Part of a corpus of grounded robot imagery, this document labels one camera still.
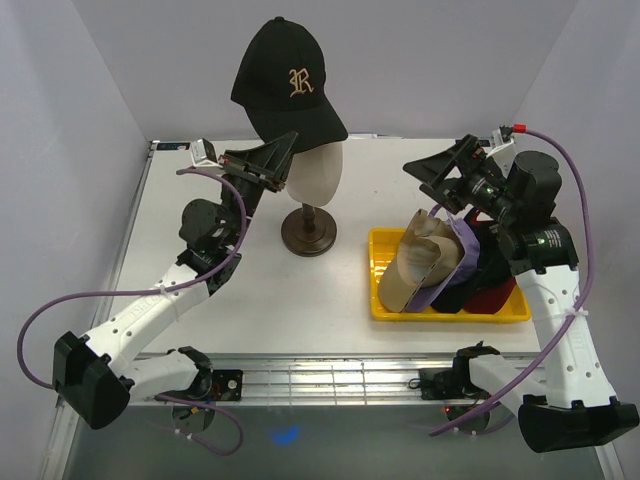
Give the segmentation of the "beige R baseball cap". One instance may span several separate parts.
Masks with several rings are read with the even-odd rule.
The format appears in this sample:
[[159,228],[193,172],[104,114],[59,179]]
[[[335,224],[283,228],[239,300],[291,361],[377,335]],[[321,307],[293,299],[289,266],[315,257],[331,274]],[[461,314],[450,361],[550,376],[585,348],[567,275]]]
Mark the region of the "beige R baseball cap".
[[459,265],[464,248],[443,220],[419,209],[412,217],[378,287],[381,304],[402,312],[421,288],[441,284]]

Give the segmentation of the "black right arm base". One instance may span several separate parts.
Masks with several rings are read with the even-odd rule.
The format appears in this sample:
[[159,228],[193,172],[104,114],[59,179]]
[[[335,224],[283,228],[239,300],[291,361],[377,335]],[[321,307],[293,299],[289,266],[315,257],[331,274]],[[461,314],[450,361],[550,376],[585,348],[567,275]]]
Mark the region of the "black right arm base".
[[419,390],[422,400],[449,400],[470,398],[462,381],[452,368],[445,370],[419,369],[416,377],[408,382],[408,388]]

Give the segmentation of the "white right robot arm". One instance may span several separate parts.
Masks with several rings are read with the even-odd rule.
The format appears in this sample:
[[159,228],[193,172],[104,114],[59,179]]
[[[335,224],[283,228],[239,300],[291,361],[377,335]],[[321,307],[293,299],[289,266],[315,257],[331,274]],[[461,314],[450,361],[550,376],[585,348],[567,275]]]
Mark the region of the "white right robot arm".
[[404,171],[423,193],[457,213],[466,207],[488,215],[495,237],[524,294],[540,344],[531,365],[515,369],[496,349],[460,349],[451,382],[464,397],[483,401],[449,421],[447,430],[507,408],[537,453],[601,446],[639,424],[635,405],[622,402],[606,377],[590,334],[584,303],[594,273],[580,272],[569,230],[554,217],[565,150],[525,150],[502,170],[473,135],[447,150],[408,162]]

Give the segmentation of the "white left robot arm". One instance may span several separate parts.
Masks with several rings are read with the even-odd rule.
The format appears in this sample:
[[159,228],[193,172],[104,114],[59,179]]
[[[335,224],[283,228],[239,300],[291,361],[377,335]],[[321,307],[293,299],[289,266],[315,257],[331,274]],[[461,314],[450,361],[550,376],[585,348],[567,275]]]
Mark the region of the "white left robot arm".
[[111,424],[130,402],[162,394],[198,401],[213,384],[207,355],[193,347],[150,359],[140,353],[192,308],[207,301],[234,274],[251,219],[265,191],[283,190],[298,135],[288,132],[247,150],[215,155],[221,185],[217,202],[194,199],[183,209],[179,237],[186,248],[149,290],[82,336],[71,332],[55,343],[54,390],[92,428]]

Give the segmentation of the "purple LA baseball cap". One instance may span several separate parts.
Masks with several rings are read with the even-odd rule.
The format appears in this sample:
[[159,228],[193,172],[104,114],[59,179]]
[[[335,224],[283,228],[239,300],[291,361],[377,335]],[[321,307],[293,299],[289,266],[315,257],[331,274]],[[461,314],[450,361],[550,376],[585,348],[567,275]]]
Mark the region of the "purple LA baseball cap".
[[427,270],[427,276],[421,281],[405,310],[417,313],[429,307],[446,287],[458,285],[468,280],[476,270],[480,246],[471,227],[462,219],[447,213],[442,220],[428,214],[420,220],[415,232],[427,243],[414,243],[409,247],[410,273],[418,272],[418,257],[425,257],[426,247],[435,247],[435,260]]

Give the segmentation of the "black R baseball cap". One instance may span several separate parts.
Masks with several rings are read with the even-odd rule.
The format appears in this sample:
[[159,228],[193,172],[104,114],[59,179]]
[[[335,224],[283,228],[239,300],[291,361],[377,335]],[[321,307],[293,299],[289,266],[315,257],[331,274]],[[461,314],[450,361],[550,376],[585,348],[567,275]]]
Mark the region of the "black R baseball cap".
[[325,93],[323,51],[302,25],[283,17],[267,21],[250,41],[231,91],[259,138],[297,134],[294,151],[342,142],[347,129]]

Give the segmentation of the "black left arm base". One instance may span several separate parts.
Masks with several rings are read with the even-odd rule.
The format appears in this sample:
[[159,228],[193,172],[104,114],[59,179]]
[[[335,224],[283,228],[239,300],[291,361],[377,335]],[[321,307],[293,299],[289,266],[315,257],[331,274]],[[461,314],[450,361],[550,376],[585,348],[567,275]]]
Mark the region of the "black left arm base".
[[207,402],[235,402],[242,399],[244,371],[222,369],[211,372],[209,390],[204,397]]

